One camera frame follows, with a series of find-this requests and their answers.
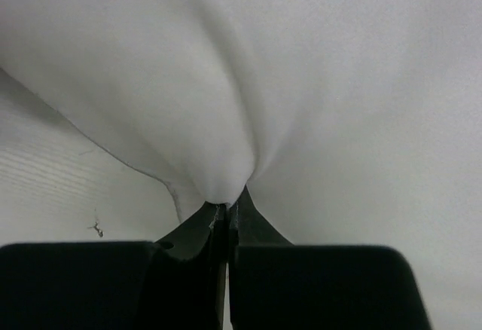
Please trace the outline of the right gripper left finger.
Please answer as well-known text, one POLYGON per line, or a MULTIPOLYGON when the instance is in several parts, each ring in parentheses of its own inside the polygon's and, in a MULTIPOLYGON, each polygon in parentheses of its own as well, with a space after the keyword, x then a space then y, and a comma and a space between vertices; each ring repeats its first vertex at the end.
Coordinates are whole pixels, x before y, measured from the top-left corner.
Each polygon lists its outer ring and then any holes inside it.
POLYGON ((220 329, 226 209, 204 204, 155 242, 1 249, 3 329, 220 329))

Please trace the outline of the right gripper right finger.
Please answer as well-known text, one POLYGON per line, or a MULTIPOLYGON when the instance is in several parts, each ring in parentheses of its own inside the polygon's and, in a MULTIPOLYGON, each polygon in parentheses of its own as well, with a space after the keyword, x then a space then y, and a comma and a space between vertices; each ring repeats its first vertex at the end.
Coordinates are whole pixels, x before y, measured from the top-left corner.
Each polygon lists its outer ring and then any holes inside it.
POLYGON ((235 329, 428 329, 406 258, 386 246, 294 245, 243 191, 229 211, 235 329))

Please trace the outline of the white pillow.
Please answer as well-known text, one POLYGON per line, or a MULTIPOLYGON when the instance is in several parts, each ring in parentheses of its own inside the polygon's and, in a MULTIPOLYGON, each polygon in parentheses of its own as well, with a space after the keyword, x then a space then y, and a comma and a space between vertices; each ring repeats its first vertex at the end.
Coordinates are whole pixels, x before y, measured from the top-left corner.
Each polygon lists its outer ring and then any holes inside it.
POLYGON ((481 0, 1 0, 1 68, 180 220, 248 188, 481 327, 481 0))

